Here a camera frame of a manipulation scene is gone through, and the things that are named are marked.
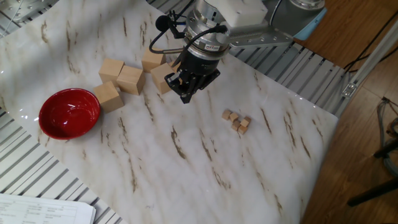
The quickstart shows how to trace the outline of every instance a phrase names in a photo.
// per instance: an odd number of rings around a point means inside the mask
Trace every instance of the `small wooden cube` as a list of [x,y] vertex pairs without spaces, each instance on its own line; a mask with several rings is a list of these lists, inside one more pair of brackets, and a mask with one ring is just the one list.
[[112,112],[124,106],[122,98],[111,81],[94,87],[94,94],[105,113]]
[[229,120],[229,116],[231,115],[231,113],[232,113],[232,112],[230,112],[230,110],[225,110],[224,113],[223,113],[223,115],[222,115],[222,118],[223,118],[224,120]]
[[160,91],[160,94],[167,93],[171,90],[166,80],[164,80],[166,75],[174,73],[170,65],[165,63],[157,68],[152,69],[150,73],[152,74],[152,79],[154,80],[157,89]]
[[235,122],[239,118],[239,115],[237,113],[231,113],[229,118],[232,122]]
[[118,83],[116,82],[116,80],[118,79],[118,76],[123,66],[123,61],[106,58],[101,66],[101,69],[98,72],[99,77],[101,77],[102,83],[112,81],[113,85],[115,87],[118,87]]
[[116,80],[120,91],[139,95],[145,84],[145,75],[142,69],[123,66]]
[[245,128],[247,128],[249,126],[250,122],[251,122],[251,118],[246,116],[243,118],[243,120],[241,122],[241,126],[244,126]]
[[244,133],[246,133],[246,131],[248,131],[248,127],[241,126],[241,125],[239,126],[239,128],[238,128],[239,133],[244,134]]
[[178,69],[179,66],[181,65],[181,62],[178,63],[175,67],[172,67],[173,63],[174,63],[174,62],[170,62],[169,65],[170,65],[170,67],[172,68],[172,70],[176,73],[176,72],[177,72],[177,69]]
[[238,121],[238,120],[236,120],[236,121],[234,121],[233,123],[232,123],[232,129],[234,130],[234,131],[237,131],[238,129],[239,129],[239,126],[241,125],[241,122],[240,121]]
[[166,63],[166,56],[164,54],[154,54],[147,49],[142,57],[142,67],[144,72],[149,73],[152,69],[159,67]]

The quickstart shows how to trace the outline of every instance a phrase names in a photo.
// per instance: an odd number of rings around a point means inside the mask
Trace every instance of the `white marble table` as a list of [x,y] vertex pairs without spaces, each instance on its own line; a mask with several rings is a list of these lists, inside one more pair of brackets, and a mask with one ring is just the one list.
[[[83,137],[41,132],[42,103],[91,91],[105,57],[141,67],[159,15],[144,0],[58,2],[0,41],[0,106],[128,223],[299,223],[337,118],[230,55],[188,105],[147,74]],[[169,34],[157,47],[181,45]],[[252,118],[244,136],[226,108]]]

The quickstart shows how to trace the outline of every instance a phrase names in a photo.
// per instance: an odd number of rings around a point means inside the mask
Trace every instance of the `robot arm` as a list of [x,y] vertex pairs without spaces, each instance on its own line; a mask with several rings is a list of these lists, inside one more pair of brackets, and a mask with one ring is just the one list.
[[[189,103],[197,90],[206,88],[220,75],[218,62],[231,45],[290,44],[297,34],[308,37],[325,10],[324,0],[197,0],[188,13],[184,32],[175,28],[184,10],[179,15],[171,12],[159,17],[156,24],[162,33],[149,48],[157,54],[180,53],[173,65],[180,64],[177,73],[167,75],[165,80],[184,103]],[[168,29],[176,39],[184,38],[187,45],[183,49],[153,50],[154,42]]]

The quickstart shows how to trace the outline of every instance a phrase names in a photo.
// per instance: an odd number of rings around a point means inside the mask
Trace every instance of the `black cable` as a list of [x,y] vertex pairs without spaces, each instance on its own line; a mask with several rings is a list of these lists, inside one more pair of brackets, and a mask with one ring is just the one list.
[[181,53],[181,54],[178,56],[178,58],[174,61],[172,67],[178,65],[178,64],[181,62],[182,56],[186,54],[186,52],[188,51],[189,47],[191,47],[191,45],[192,45],[193,43],[195,43],[195,41],[196,41],[197,39],[199,39],[200,37],[203,37],[203,36],[206,35],[206,34],[211,34],[211,33],[224,33],[224,32],[226,32],[226,31],[228,31],[228,28],[227,28],[226,26],[222,25],[222,26],[215,26],[215,27],[213,27],[213,28],[210,28],[210,29],[208,29],[208,30],[205,30],[205,31],[199,33],[199,34],[196,35],[194,38],[192,38],[192,39],[188,42],[188,44],[183,48],[182,53]]
[[388,26],[388,24],[390,24],[390,22],[396,17],[398,15],[398,11],[396,11],[396,13],[394,13],[391,17],[390,17],[390,19],[384,24],[384,26],[379,30],[379,32],[376,34],[376,36],[374,36],[374,38],[373,38],[373,40],[372,41],[370,41],[370,43],[365,47],[365,49],[361,52],[361,54],[355,59],[355,60],[353,60],[352,62],[350,62],[349,64],[347,64],[346,66],[345,66],[345,72],[347,72],[347,71],[349,71],[353,66],[354,66],[354,64],[356,63],[356,62],[358,62],[358,61],[360,61],[360,60],[363,60],[363,59],[365,59],[365,58],[367,58],[368,57],[368,55],[367,56],[365,56],[365,57],[363,57],[362,59],[361,59],[361,56],[363,55],[363,54],[365,54],[365,52],[370,48],[370,46],[372,46],[372,44],[374,43],[374,41],[376,41],[376,39],[380,36],[380,34],[383,32],[383,30]]
[[[182,14],[191,6],[191,4],[194,2],[195,0],[191,0],[188,2],[188,4],[181,10],[181,12],[176,16],[175,21],[177,21],[177,19],[179,19]],[[170,53],[165,53],[165,50],[154,50],[153,46],[154,44],[163,36],[163,34],[165,34],[168,31],[168,29],[166,31],[161,32],[157,37],[155,37],[155,39],[149,44],[149,50],[154,53],[154,54],[174,54],[174,51],[179,51],[181,49],[170,49],[167,50]]]
[[[385,59],[387,59],[388,57],[390,57],[393,53],[397,52],[397,50],[398,50],[398,46],[396,48],[394,48],[394,50],[391,50],[390,53],[386,54],[386,56],[384,56],[382,59],[380,59],[380,61],[378,63],[380,63],[380,62],[384,61]],[[367,55],[367,56],[365,56],[363,58],[360,58],[359,60],[363,60],[363,59],[365,59],[367,57],[369,57],[369,55]],[[357,71],[358,71],[358,69],[352,70],[352,71],[349,71],[349,72],[351,73],[351,72],[357,72]]]

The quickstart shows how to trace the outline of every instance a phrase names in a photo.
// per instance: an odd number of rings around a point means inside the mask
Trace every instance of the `metal pole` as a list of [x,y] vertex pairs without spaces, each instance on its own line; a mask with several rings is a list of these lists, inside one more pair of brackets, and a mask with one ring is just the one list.
[[351,98],[354,95],[355,90],[358,88],[359,84],[369,75],[369,73],[374,69],[377,63],[387,54],[389,49],[398,40],[398,20],[391,27],[389,32],[380,41],[380,44],[374,49],[370,54],[369,58],[365,61],[362,67],[358,70],[356,75],[350,80],[346,88],[343,90],[341,95],[345,98]]

